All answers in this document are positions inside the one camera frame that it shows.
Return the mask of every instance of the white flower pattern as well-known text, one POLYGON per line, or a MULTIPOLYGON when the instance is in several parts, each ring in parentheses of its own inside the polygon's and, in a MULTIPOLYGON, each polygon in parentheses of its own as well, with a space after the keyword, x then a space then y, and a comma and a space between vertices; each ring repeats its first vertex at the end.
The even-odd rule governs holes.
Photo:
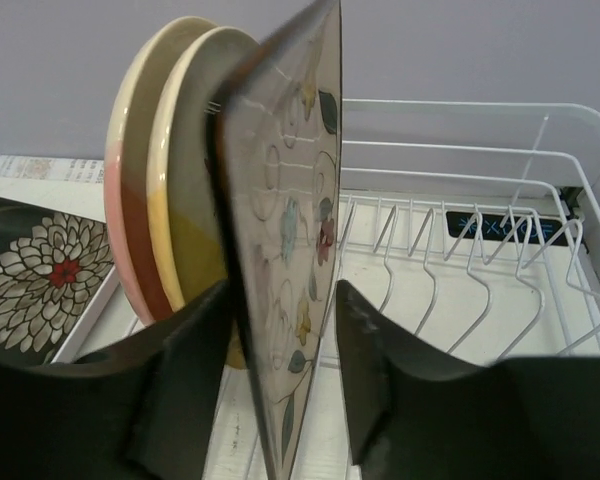
POLYGON ((56 212, 0 255, 0 345, 40 352, 66 336, 113 265, 104 224, 56 212))

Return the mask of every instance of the round plate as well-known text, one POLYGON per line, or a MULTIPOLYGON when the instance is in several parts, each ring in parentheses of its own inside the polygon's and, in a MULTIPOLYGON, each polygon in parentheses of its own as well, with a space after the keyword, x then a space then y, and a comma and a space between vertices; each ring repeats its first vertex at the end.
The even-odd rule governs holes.
POLYGON ((111 113, 104 172, 107 230, 120 282, 145 324, 173 313, 153 258, 146 207, 153 118, 180 55, 215 26, 203 18, 183 17, 154 35, 129 67, 111 113))
POLYGON ((204 111, 224 77, 255 47, 235 28, 207 32, 178 60, 160 98, 147 197, 153 253, 174 310, 226 278, 206 169, 204 111))

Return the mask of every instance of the white surface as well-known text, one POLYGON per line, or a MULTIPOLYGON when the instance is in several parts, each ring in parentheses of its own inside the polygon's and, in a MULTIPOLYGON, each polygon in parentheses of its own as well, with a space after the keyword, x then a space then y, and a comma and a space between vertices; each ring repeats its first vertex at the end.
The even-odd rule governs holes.
MULTIPOLYGON (((102 185, 76 184, 70 182, 23 180, 0 178, 0 195, 15 200, 37 203, 49 208, 61 209, 90 218, 103 220, 102 185)), ((484 199, 464 199, 468 203, 484 199)), ((525 201, 538 211, 551 214, 551 203, 544 200, 525 201)), ((341 222, 347 215, 347 197, 342 198, 341 222)), ((389 212, 389 205, 376 202, 360 202, 350 234, 350 245, 344 258, 343 275, 378 305, 387 288, 388 276, 382 265, 382 248, 372 255, 371 245, 378 225, 389 212), (381 213, 378 219, 376 212, 381 213)), ((413 225, 422 221, 422 212, 412 218, 413 225)), ((396 242, 405 240, 406 224, 396 229, 396 242)), ((550 247, 556 270, 564 272, 566 262, 564 247, 550 247)), ((431 282, 423 274, 421 259, 416 252, 409 261, 392 260, 396 274, 394 295, 387 305, 386 313, 398 323, 413 329, 431 296, 431 282)), ((480 328, 469 337, 457 351, 458 355, 478 363, 489 362, 499 354, 512 335, 519 332, 529 316, 537 308, 537 299, 529 290, 513 283, 510 277, 511 262, 504 260, 494 265, 493 271, 482 272, 493 285, 494 305, 491 314, 480 328)), ((448 347, 457 335, 466 328, 481 311, 484 292, 475 282, 466 281, 466 273, 456 265, 438 266, 440 278, 440 302, 423 329, 423 337, 441 348, 448 347)), ((538 285, 544 285, 541 268, 532 270, 538 285)), ((574 331, 590 328, 586 303, 578 295, 566 295, 569 303, 569 318, 574 331)), ((523 342, 516 353, 555 354, 564 346, 561 330, 555 322, 555 311, 547 308, 545 317, 523 342)), ((337 350, 333 334, 333 319, 329 320, 323 344, 322 363, 316 373, 312 400, 309 406, 301 446, 298 452, 294 478, 296 479, 341 479, 357 475, 355 468, 347 468, 347 437, 340 383, 337 370, 337 350)), ((92 351, 100 346, 124 337, 136 323, 124 294, 118 287, 108 303, 100 321, 96 324, 83 345, 82 351, 92 351)), ((599 354, 598 344, 592 338, 578 349, 578 353, 599 354)), ((207 478, 237 479, 266 478, 257 428, 251 406, 249 385, 245 372, 232 371, 227 376, 224 394, 219 405, 216 427, 208 457, 207 478)))

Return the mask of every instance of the red flower center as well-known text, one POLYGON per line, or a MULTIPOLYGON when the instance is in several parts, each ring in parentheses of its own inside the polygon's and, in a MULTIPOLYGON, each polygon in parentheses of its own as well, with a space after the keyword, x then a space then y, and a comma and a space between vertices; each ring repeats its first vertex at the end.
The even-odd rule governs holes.
POLYGON ((62 263, 56 263, 53 266, 53 272, 48 275, 51 284, 56 288, 63 287, 66 283, 76 281, 76 275, 81 270, 78 260, 69 260, 66 258, 62 263))

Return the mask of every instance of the blue painted flower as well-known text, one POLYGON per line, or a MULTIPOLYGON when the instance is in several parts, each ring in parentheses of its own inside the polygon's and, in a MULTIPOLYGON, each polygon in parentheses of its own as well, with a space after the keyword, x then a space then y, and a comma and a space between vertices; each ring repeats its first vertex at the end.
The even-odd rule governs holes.
POLYGON ((296 244, 296 236, 298 233, 298 202, 295 199, 289 198, 287 208, 282 213, 280 219, 280 236, 282 237, 282 245, 280 256, 284 263, 289 265, 291 254, 296 244))

